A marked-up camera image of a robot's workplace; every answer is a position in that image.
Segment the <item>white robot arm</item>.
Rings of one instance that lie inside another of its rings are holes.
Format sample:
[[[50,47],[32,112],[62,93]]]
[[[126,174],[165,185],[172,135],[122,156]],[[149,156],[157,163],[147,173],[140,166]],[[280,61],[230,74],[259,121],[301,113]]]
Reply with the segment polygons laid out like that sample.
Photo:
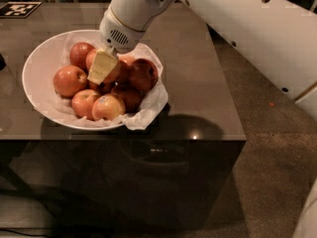
[[[115,238],[316,234],[316,31],[286,0],[111,0],[105,23],[141,34],[169,101],[128,137]]]

